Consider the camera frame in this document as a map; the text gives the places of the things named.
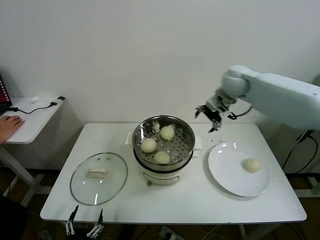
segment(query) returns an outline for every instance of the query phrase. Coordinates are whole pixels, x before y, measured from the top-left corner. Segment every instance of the human hand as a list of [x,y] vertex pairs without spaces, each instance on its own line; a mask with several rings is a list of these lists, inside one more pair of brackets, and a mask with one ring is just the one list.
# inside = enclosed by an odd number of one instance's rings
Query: human hand
[[19,116],[3,116],[0,118],[0,144],[8,140],[23,124]]

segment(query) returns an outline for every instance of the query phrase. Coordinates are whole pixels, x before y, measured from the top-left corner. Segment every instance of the finger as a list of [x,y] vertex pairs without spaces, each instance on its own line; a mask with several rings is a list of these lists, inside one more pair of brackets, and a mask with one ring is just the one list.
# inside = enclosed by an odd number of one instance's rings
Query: finger
[[21,121],[22,121],[21,118],[17,118],[17,119],[15,119],[15,120],[11,121],[10,124],[11,124],[11,125],[16,125],[16,124],[20,123]]
[[14,127],[15,127],[16,129],[18,129],[18,128],[20,128],[25,122],[26,122],[26,121],[20,121],[20,122],[18,122],[17,124],[15,124]]
[[9,118],[11,118],[11,117],[10,117],[10,116],[3,116],[0,120],[6,121],[6,120],[8,120]]
[[8,118],[7,121],[12,122],[16,119],[21,119],[21,118],[19,116],[12,116],[12,117]]

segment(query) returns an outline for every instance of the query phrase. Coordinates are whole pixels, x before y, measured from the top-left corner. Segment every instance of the steamed bun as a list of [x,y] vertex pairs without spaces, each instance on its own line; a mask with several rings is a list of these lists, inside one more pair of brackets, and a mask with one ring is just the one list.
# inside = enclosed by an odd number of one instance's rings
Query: steamed bun
[[166,151],[158,151],[154,155],[154,161],[157,164],[168,164],[170,163],[170,155]]
[[172,126],[164,126],[160,130],[160,136],[164,140],[171,140],[175,136],[175,129]]
[[141,150],[145,153],[152,153],[157,149],[157,143],[153,138],[145,138],[141,143]]
[[248,158],[243,162],[244,168],[250,173],[256,173],[261,168],[261,163],[258,158]]

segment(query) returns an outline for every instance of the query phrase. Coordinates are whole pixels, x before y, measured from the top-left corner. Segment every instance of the power strip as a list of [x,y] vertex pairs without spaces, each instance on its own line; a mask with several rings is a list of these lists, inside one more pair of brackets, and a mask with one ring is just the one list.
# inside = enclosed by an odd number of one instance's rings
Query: power strip
[[170,230],[167,226],[162,226],[162,228],[159,231],[159,235],[163,240],[185,240],[178,234],[176,234],[174,231]]

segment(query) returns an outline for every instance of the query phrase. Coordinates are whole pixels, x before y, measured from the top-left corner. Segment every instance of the glass lid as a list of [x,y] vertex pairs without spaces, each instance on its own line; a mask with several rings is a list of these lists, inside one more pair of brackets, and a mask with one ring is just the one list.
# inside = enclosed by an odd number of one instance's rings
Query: glass lid
[[99,205],[114,198],[128,175],[124,159],[112,152],[89,157],[74,171],[70,188],[73,197],[85,205]]

